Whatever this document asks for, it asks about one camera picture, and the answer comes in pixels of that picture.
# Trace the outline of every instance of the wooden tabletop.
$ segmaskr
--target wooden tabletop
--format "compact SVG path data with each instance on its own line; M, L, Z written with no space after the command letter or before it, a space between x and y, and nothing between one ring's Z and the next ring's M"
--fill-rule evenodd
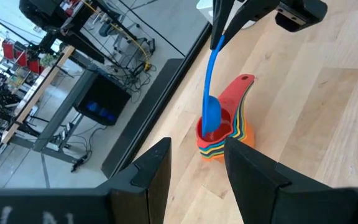
M23 123L27 115L31 112L32 107L38 102L44 91L50 85L52 80L56 77L63 64L67 61L69 56L73 53L74 47L68 46L63 50L63 56L57 62L57 67L47 67L36 79L30 90L25 94L20 101L17 108L14 110L14 116L17 116L16 122ZM12 138L13 134L19 128L18 124L13 124L9 129L3 132L1 142L7 144Z
M358 186L358 1L323 0L325 20L289 33L273 14L240 31L216 61L211 94L251 73L246 97L256 150L332 187ZM165 223L242 223L224 165L196 148L207 43L141 152L172 137Z

